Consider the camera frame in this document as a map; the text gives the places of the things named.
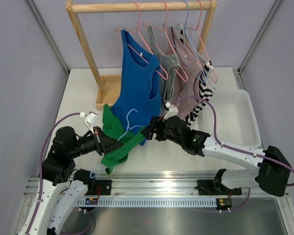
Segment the blue tank top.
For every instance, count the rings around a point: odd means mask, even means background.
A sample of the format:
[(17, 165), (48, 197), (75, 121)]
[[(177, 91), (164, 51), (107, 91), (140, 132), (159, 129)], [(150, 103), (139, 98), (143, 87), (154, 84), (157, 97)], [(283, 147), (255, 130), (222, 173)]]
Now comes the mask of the blue tank top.
[(123, 128), (138, 134), (153, 116), (160, 116), (160, 63), (130, 33), (121, 30), (123, 59), (121, 92), (111, 111)]

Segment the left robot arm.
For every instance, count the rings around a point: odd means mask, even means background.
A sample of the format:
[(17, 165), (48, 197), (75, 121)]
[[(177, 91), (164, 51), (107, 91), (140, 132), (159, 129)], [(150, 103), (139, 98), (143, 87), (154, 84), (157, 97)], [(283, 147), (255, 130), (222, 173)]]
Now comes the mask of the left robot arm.
[(42, 162), (35, 204), (19, 234), (60, 234), (78, 200), (96, 190), (96, 180), (90, 178), (90, 172), (80, 169), (75, 173), (63, 198), (58, 198), (75, 168), (74, 159), (94, 151), (102, 156), (122, 146), (122, 142), (108, 137), (97, 126), (80, 137), (72, 127), (58, 129), (48, 156)]

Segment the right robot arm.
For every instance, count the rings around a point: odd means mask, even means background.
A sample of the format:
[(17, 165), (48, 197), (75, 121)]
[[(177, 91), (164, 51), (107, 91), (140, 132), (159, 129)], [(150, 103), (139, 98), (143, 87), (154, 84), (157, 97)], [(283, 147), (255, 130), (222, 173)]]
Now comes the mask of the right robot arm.
[(249, 149), (221, 143), (206, 132), (191, 129), (177, 116), (153, 117), (141, 133), (147, 140), (172, 141), (190, 155), (212, 157), (241, 166), (241, 170), (218, 170), (212, 183), (218, 194), (229, 189), (254, 187), (277, 197), (285, 193), (292, 167), (277, 147)]

